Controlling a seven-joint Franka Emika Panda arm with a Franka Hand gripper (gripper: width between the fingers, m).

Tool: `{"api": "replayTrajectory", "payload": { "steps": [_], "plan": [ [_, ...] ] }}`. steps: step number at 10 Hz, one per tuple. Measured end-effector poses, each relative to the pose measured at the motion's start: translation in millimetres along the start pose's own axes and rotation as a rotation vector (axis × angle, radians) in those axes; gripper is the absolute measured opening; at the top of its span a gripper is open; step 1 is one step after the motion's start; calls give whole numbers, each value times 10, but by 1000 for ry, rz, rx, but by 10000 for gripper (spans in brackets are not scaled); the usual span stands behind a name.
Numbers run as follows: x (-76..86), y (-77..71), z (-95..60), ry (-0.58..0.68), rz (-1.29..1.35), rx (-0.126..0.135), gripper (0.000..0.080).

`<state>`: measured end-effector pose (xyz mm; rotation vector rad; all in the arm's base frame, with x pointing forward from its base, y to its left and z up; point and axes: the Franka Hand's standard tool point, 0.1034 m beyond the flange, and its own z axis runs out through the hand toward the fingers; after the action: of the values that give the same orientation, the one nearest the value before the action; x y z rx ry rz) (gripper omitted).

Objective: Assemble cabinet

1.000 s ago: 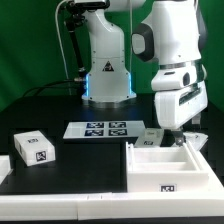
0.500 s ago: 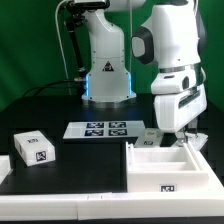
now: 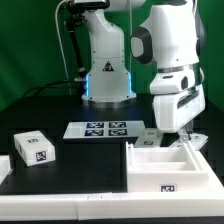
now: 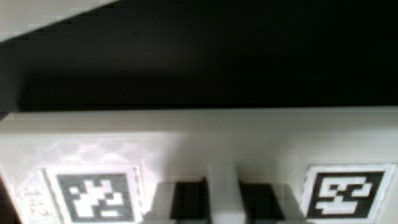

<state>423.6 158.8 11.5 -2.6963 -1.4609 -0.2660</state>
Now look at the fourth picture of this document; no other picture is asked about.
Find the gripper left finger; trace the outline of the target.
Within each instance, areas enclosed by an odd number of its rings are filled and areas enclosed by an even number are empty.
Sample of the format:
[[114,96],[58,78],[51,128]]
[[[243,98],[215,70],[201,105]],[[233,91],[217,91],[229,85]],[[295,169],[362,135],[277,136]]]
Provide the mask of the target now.
[[176,224],[209,224],[208,181],[177,182],[174,187],[170,219]]

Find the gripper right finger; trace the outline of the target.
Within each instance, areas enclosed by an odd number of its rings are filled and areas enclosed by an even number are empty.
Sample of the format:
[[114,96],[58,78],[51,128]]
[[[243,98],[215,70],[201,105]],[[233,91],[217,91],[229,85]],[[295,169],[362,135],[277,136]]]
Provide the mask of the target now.
[[277,224],[284,214],[272,186],[266,183],[240,183],[241,201],[247,220],[245,224]]

